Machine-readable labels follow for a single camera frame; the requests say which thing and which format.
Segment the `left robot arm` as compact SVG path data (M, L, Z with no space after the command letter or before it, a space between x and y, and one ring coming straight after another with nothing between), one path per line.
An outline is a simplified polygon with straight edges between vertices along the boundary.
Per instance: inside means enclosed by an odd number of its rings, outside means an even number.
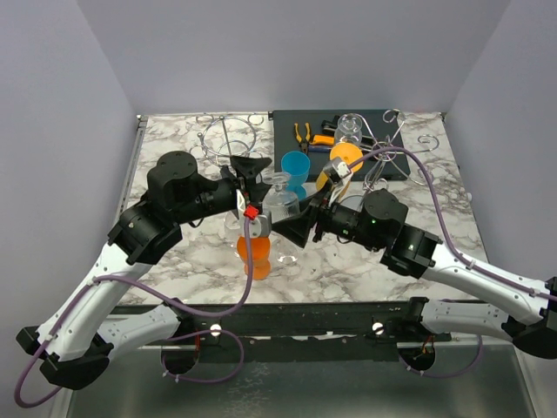
M120 215L91 270L71 297L42 325L24 327L17 342L52 385L79 390L96 380L118 355L156 340L187 342L193 324L186 315L215 317L151 290L161 304L113 325L105 318L130 287L141 283L181 239L181 226L199 226L213 215L238 210L250 225L270 186L261 179L270 158L233 155L222 177L198 172L188 152L167 152L148 171L147 190Z

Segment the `ribbed clear wine glass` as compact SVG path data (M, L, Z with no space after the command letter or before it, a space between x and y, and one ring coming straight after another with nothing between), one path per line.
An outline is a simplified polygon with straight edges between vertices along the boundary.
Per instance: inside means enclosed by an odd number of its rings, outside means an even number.
M350 143L360 146L362 143L363 118L356 113L342 115L334 132L336 143Z

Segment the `scroll arm chrome glass rack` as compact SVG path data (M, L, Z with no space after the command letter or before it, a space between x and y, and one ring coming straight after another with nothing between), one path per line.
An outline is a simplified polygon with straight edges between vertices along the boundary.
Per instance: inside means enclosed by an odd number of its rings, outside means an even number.
M371 144L369 145L360 144L360 149L364 155L371 152L371 159L376 160L373 167L366 173L362 181L362 197L379 190L381 186L383 186L385 190L388 188L388 180L383 178L383 171L387 165L392 165L403 176L404 180L409 180L415 185L427 185L426 179L433 182L433 175L426 168L418 166L418 174L421 177L421 180L417 180L413 178L410 173L405 173L395 162L398 155L406 155L406 153L402 151L402 146L396 147L393 143L394 138L399 136L402 127L406 123L406 114L404 112L398 109L387 109L383 113L382 120L385 124L392 124L399 118L402 120L399 127L395 131L394 136L392 138L390 136L386 136L383 141L379 141L373 135L372 128L364 116L358 113L353 113L353 116L367 129L369 132L368 139L371 141Z

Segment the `clear glass with reflection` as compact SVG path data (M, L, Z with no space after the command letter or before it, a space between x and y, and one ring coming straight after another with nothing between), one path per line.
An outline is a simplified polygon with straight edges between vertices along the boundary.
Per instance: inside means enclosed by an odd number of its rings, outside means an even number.
M273 224L300 214L297 194L287 189L290 179L287 172L263 177L264 183L271 187L263 200L263 210L270 215Z

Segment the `yellow plastic goblet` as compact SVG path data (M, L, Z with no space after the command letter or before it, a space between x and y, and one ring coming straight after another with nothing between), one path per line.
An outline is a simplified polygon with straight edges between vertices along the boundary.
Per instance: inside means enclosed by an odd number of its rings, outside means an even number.
M345 163L350 165L354 161L363 157L363 152L354 144L347 142L340 142L336 144L330 151L329 158L341 158ZM326 183L327 176L321 172L316 180L316 190L319 191Z

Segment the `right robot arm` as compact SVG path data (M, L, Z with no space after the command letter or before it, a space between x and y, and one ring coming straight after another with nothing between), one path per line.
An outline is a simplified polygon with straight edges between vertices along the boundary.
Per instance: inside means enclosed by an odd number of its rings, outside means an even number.
M386 190L363 198L358 211L329 204L318 192L300 213L272 225L299 247L330 233L381 251L380 264L415 279L429 280L472 295L472 301L426 300L404 315L401 333L412 341L428 334L463 333L507 340L520 351L556 357L556 281L510 273L469 256L448 241L406 223L408 208Z

